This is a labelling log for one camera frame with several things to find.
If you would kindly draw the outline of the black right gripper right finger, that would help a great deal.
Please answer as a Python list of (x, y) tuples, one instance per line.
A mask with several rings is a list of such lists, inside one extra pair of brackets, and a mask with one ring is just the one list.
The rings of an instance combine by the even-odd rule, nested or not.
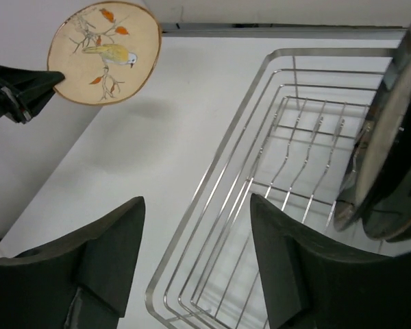
[(250, 217), (271, 328), (411, 328), (411, 252), (339, 243), (257, 194)]

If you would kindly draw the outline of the grey reindeer plate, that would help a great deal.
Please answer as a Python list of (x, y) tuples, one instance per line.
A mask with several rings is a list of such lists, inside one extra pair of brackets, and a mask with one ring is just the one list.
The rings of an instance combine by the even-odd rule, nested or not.
[(366, 235), (390, 243), (411, 239), (411, 167), (396, 188), (362, 218)]

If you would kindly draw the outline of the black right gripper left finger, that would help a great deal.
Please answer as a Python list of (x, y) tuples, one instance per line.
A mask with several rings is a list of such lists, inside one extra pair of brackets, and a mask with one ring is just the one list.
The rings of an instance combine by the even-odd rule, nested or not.
[(0, 328), (116, 328), (144, 223), (145, 199), (135, 197), (61, 238), (0, 258)]

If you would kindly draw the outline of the beige bird pattern plate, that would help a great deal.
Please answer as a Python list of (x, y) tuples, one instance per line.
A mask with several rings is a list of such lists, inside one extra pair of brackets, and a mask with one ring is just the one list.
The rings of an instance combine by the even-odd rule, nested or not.
[(47, 56), (49, 71), (64, 80), (63, 98), (89, 106), (120, 103), (151, 76), (162, 29), (148, 9), (126, 1), (103, 1), (69, 17), (57, 30)]

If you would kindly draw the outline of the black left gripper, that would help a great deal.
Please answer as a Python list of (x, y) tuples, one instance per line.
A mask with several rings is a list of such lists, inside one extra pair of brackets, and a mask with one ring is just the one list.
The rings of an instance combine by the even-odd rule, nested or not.
[(65, 76), (57, 71), (31, 71), (0, 65), (0, 118), (26, 124), (39, 115)]

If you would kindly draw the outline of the striped rim cream plate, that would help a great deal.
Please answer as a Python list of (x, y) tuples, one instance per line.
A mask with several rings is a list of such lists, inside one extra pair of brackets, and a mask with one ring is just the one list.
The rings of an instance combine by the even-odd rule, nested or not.
[(411, 169), (411, 24), (387, 66), (358, 132), (336, 198), (346, 230), (388, 199)]

